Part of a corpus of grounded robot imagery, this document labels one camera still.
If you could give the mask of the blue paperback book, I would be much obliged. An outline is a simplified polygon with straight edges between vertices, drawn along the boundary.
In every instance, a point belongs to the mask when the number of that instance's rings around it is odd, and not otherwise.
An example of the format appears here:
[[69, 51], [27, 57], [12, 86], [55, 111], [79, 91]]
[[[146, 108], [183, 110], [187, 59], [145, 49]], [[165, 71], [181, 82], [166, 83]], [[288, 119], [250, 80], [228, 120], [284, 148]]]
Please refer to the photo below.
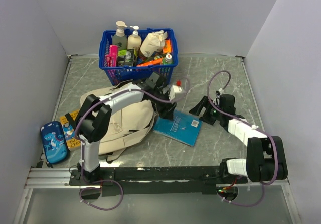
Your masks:
[[175, 110], [173, 120], [158, 118], [153, 131], [193, 147], [201, 126], [202, 121], [196, 116]]

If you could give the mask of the beige canvas backpack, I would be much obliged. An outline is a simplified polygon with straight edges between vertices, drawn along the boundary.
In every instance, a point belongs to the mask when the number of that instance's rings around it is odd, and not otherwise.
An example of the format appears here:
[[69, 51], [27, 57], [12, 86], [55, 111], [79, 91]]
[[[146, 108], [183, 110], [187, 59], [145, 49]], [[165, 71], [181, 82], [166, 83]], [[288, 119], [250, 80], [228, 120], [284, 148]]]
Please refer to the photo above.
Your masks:
[[111, 160], [117, 159], [130, 146], [140, 143], [154, 124], [154, 109], [150, 100], [133, 103], [121, 110], [109, 110], [107, 103], [99, 105], [98, 112], [90, 112], [83, 121], [84, 114], [99, 101], [108, 99], [119, 91], [126, 90], [129, 84], [121, 87], [102, 88], [81, 96], [81, 109], [77, 115], [79, 136], [85, 141], [79, 163], [94, 168], [99, 156], [111, 153]]

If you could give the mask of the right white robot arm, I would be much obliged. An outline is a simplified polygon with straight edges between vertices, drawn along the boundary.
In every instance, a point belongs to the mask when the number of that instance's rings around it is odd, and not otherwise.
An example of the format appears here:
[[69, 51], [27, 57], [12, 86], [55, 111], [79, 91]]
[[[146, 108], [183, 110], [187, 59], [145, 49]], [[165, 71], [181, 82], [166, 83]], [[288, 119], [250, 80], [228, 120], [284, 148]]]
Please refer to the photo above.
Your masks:
[[238, 138], [246, 147], [245, 158], [227, 158], [220, 164], [219, 177], [225, 183], [232, 182], [236, 176], [249, 178], [252, 182], [284, 180], [288, 177], [288, 168], [279, 136], [269, 138], [257, 130], [255, 125], [248, 125], [242, 115], [236, 114], [235, 97], [230, 94], [218, 96], [214, 101], [203, 96], [189, 113], [199, 116], [200, 120], [213, 125], [216, 121], [225, 131]]

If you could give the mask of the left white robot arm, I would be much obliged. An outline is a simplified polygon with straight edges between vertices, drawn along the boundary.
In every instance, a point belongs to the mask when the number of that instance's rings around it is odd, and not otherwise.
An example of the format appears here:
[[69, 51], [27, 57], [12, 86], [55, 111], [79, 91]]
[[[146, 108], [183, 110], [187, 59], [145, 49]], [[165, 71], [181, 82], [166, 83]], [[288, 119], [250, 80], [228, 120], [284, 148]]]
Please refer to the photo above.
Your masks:
[[81, 179], [92, 185], [99, 180], [99, 145], [107, 133], [111, 117], [118, 111], [144, 100], [151, 101], [163, 119], [172, 120], [181, 87], [167, 86], [165, 78], [152, 73], [149, 78], [130, 82], [125, 88], [103, 97], [87, 96], [76, 118], [75, 137], [81, 142], [78, 170]]

